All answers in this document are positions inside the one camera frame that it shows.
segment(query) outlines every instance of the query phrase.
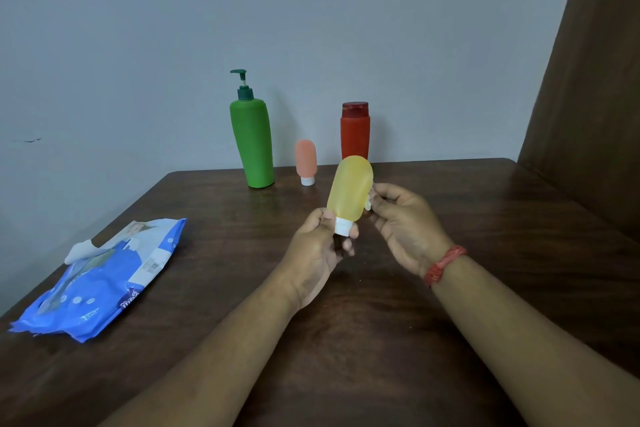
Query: red bottle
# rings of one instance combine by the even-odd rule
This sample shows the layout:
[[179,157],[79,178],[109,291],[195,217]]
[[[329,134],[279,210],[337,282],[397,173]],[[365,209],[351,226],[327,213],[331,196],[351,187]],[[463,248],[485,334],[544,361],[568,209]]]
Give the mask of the red bottle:
[[350,101],[342,104],[340,142],[343,159],[350,155],[369,158],[370,129],[371,117],[369,117],[369,104],[366,101]]

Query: yellow silicone travel bottle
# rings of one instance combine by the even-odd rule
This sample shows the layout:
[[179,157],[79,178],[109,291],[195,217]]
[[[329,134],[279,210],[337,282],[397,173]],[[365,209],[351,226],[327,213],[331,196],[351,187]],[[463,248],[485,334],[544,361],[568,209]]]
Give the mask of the yellow silicone travel bottle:
[[373,169],[364,157],[350,155],[335,172],[327,209],[335,213],[335,233],[349,236],[354,221],[359,220],[367,205],[373,184]]

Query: forearm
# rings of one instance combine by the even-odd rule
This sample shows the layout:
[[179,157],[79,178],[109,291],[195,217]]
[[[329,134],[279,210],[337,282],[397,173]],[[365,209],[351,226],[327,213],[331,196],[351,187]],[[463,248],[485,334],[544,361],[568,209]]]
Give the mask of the forearm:
[[103,426],[231,426],[297,308],[271,276],[187,358]]
[[532,426],[631,425],[640,382],[533,309],[468,257],[433,292]]

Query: dark green pump cap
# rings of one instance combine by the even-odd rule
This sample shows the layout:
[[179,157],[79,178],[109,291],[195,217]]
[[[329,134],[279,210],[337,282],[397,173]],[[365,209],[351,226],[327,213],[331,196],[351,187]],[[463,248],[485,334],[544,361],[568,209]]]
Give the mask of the dark green pump cap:
[[229,73],[238,73],[242,85],[238,88],[238,99],[253,99],[253,90],[246,85],[246,69],[232,69]]

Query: barcode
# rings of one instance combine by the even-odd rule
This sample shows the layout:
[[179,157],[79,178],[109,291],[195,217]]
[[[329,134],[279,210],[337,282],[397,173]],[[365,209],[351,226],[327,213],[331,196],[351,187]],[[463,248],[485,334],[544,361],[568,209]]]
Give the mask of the barcode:
[[160,262],[156,262],[153,258],[148,259],[145,264],[142,266],[143,270],[146,270],[149,273],[156,273],[156,270],[162,266]]

